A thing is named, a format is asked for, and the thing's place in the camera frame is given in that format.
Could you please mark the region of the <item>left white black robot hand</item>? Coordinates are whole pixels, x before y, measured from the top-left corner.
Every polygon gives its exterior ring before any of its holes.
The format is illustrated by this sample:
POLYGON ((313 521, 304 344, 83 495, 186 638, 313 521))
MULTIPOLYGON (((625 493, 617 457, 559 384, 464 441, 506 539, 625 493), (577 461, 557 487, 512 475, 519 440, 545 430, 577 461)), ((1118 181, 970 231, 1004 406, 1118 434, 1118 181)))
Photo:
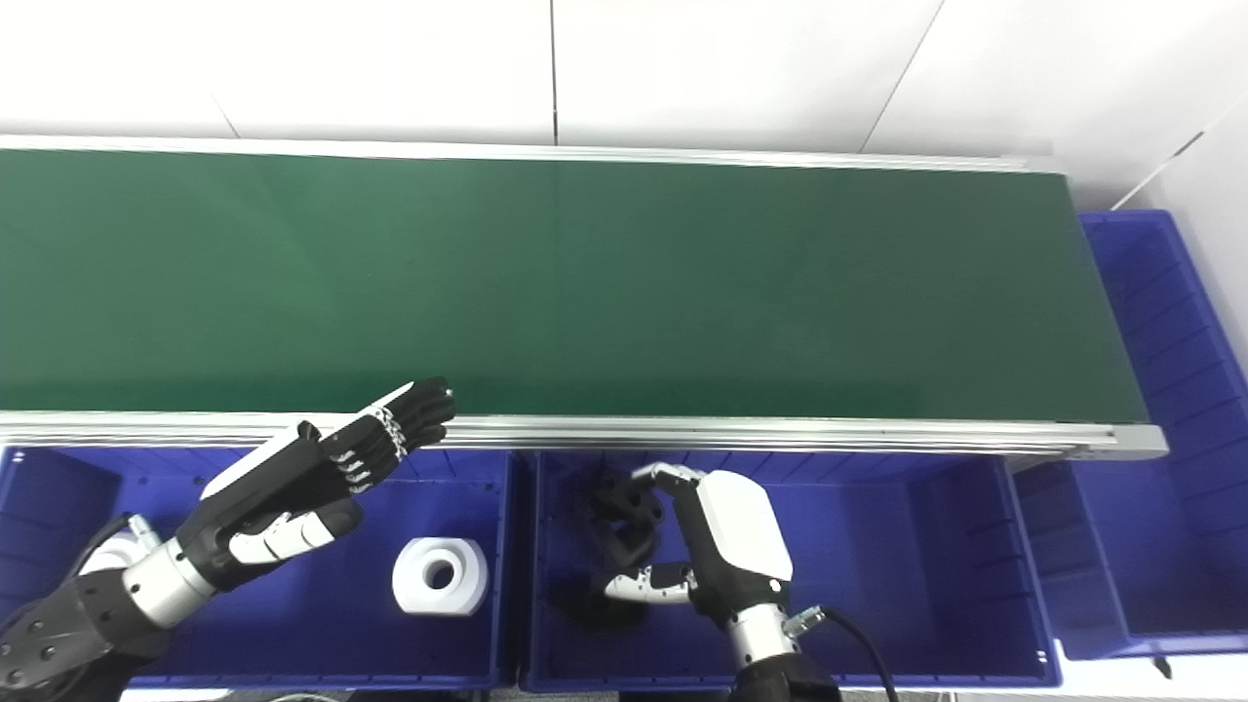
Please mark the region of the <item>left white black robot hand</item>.
POLYGON ((173 563, 228 592, 334 542, 362 522, 361 493, 441 443, 454 417, 449 382, 436 376, 366 405, 331 433, 300 418, 210 480, 175 530, 173 563))

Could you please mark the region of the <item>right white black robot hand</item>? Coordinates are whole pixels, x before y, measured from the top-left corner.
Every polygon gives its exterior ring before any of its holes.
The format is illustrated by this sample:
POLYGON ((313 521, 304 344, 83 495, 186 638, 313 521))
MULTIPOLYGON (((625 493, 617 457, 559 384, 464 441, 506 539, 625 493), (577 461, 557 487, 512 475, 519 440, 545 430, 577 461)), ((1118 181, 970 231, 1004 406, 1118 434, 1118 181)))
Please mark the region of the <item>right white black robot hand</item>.
POLYGON ((629 473, 625 497, 641 510, 656 490, 670 497, 686 560, 628 565, 603 576, 607 600, 638 605, 691 605, 728 628, 745 610, 785 612, 794 566, 766 488, 730 471, 703 472, 651 462, 629 473))

